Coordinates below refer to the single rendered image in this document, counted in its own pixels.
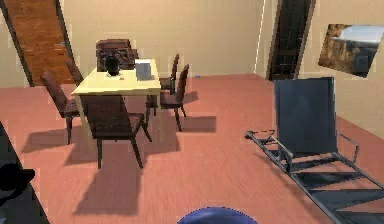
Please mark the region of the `white box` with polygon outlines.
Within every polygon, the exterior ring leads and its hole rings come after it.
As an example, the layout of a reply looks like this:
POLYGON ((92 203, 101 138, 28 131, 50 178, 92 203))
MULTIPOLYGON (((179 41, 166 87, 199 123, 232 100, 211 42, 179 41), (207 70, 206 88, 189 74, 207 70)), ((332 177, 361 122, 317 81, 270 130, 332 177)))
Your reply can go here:
POLYGON ((136 77, 140 81, 151 79, 151 60, 136 59, 135 60, 136 77))

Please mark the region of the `black furniture piece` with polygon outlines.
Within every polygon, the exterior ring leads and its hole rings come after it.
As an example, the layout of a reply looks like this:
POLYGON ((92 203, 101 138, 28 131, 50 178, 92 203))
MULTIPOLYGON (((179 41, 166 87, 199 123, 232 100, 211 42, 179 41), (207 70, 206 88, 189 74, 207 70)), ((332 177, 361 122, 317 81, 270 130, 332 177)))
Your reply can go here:
POLYGON ((35 170, 24 168, 0 122, 0 224, 50 224, 32 187, 35 170))

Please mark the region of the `framed landscape picture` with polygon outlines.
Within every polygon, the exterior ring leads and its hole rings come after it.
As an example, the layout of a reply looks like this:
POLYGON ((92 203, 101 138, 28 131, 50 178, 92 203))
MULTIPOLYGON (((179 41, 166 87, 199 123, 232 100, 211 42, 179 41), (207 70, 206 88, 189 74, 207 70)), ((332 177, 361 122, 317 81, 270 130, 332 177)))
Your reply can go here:
POLYGON ((384 36, 384 26, 329 24, 318 65, 366 78, 384 36))

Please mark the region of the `cream dining table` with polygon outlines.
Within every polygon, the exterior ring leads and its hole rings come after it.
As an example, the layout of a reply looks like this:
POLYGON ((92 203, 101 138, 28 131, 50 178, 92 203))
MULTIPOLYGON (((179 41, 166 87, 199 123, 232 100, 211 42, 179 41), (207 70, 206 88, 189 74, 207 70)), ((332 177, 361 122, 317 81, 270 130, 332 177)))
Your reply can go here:
POLYGON ((81 96, 90 95, 122 95, 146 96, 155 95, 160 100, 161 86, 155 59, 151 60, 151 79, 140 81, 136 77, 136 70, 121 70, 119 76, 110 76, 107 72, 90 72, 78 87, 71 93, 76 100, 82 122, 83 133, 89 150, 94 148, 90 127, 83 112, 81 96))

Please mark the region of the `dark room door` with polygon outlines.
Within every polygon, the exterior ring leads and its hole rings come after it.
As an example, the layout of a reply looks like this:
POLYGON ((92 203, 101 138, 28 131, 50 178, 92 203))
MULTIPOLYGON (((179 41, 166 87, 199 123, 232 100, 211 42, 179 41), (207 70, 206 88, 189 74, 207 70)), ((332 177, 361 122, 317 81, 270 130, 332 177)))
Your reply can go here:
POLYGON ((316 0, 278 0, 266 79, 297 79, 316 0))

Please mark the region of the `blue round object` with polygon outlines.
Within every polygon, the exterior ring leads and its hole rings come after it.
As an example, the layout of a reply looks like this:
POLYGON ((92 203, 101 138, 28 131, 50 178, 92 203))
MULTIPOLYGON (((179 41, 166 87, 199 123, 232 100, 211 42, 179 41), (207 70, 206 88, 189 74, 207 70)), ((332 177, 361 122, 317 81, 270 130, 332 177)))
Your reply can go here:
POLYGON ((250 216, 226 207, 205 207, 190 212, 177 224, 258 224, 250 216))

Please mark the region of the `brown wooden room door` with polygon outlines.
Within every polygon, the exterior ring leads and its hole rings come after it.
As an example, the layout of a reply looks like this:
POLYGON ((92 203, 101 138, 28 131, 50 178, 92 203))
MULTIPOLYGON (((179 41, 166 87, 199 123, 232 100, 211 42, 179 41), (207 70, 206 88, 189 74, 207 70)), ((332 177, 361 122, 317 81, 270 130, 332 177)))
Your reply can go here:
POLYGON ((60 0, 0 0, 0 10, 26 76, 26 85, 41 86, 50 71, 60 84, 74 80, 65 62, 73 52, 60 0))

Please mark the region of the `black vase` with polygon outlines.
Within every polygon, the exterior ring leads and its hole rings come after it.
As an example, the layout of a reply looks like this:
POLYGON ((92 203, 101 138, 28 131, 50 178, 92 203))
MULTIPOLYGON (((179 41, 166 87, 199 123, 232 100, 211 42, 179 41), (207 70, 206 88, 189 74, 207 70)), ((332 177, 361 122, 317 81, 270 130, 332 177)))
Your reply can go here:
POLYGON ((116 76, 120 71, 120 62, 114 56, 108 56, 105 60, 105 67, 111 76, 116 76))

